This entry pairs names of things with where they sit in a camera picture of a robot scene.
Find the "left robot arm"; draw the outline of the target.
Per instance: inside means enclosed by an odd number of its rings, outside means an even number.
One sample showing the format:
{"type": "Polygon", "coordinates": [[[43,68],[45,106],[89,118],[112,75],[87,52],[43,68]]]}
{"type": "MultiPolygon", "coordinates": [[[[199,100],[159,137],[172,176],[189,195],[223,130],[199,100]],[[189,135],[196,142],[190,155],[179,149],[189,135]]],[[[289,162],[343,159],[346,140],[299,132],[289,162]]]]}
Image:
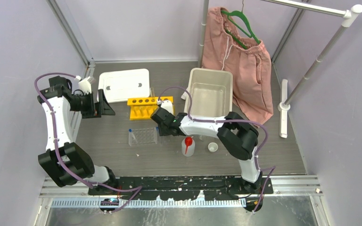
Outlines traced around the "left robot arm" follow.
{"type": "Polygon", "coordinates": [[[59,187],[81,182],[92,191],[114,194],[119,183],[113,171],[93,163],[75,143],[71,126],[71,113],[79,112],[82,119],[115,115],[102,89],[98,90],[99,101],[94,102],[93,81],[90,76],[83,79],[67,73],[47,73],[35,80],[48,129],[46,152],[38,156],[38,162],[59,187]]]}

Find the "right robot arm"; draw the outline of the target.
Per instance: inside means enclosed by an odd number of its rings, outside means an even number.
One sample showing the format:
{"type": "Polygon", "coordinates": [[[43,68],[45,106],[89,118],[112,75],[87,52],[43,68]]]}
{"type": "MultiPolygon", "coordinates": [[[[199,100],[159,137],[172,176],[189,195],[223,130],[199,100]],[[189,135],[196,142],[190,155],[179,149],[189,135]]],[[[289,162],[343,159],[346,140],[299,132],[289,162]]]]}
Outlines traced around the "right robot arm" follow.
{"type": "Polygon", "coordinates": [[[187,113],[173,115],[162,107],[150,118],[158,124],[161,136],[202,135],[219,139],[239,162],[244,190],[253,194],[262,187],[263,173],[257,155],[264,144],[258,143],[259,132],[255,128],[262,124],[245,120],[236,112],[222,117],[198,117],[187,113]]]}

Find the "red capped wash bottle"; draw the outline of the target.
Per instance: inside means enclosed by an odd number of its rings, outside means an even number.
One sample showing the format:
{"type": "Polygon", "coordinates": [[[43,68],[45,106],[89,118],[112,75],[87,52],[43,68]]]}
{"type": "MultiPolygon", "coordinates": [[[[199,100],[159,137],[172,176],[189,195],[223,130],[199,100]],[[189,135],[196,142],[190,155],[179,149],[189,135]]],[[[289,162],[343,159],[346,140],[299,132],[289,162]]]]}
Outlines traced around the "red capped wash bottle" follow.
{"type": "Polygon", "coordinates": [[[181,143],[181,153],[186,156],[190,157],[195,152],[195,141],[192,137],[185,137],[181,143]]]}

